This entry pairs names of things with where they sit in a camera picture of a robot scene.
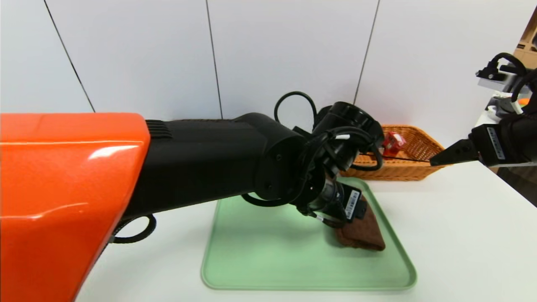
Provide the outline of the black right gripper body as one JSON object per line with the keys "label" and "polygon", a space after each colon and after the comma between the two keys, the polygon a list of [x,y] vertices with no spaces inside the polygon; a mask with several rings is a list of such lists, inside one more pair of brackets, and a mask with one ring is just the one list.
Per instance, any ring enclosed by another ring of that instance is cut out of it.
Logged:
{"label": "black right gripper body", "polygon": [[510,114],[497,124],[483,124],[469,135],[480,161],[488,167],[535,166],[536,114]]}

